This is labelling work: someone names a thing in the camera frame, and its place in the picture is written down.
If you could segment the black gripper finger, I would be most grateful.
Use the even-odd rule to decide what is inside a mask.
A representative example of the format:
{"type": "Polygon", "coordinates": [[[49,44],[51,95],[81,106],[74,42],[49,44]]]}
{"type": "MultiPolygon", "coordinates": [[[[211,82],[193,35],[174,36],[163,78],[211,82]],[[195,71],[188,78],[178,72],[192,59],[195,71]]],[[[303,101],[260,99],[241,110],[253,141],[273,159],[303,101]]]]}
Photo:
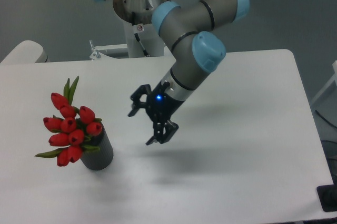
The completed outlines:
{"type": "Polygon", "coordinates": [[[178,124],[167,120],[165,122],[154,122],[153,123],[154,133],[153,136],[146,142],[146,145],[151,145],[154,142],[164,144],[173,137],[173,135],[179,129],[178,124]]]}
{"type": "Polygon", "coordinates": [[[131,96],[130,99],[132,101],[131,111],[128,116],[133,117],[139,109],[145,109],[147,115],[151,117],[151,86],[149,84],[141,85],[131,96]],[[146,101],[141,101],[141,97],[146,95],[146,101]]]}

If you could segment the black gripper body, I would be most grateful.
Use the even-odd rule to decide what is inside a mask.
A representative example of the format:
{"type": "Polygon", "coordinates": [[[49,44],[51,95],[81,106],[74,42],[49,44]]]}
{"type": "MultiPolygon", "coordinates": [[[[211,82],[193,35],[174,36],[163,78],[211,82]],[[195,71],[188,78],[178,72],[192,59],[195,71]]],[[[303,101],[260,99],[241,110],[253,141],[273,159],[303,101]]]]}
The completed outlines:
{"type": "Polygon", "coordinates": [[[168,82],[158,83],[153,90],[151,90],[150,85],[147,85],[145,110],[155,124],[164,124],[170,120],[171,116],[182,105],[182,101],[172,98],[165,92],[168,88],[168,82]]]}

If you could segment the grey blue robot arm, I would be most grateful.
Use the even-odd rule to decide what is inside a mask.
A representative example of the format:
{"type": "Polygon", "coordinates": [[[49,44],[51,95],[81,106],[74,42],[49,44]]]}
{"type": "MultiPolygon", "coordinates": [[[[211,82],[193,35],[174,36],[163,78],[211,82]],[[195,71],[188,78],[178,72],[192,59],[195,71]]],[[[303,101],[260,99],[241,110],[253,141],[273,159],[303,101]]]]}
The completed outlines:
{"type": "Polygon", "coordinates": [[[131,24],[153,25],[176,60],[155,88],[142,85],[131,95],[130,116],[143,108],[153,122],[148,144],[164,144],[178,130],[171,116],[225,58],[213,30],[245,17],[250,0],[199,0],[186,9],[163,0],[123,0],[122,5],[131,24]]]}

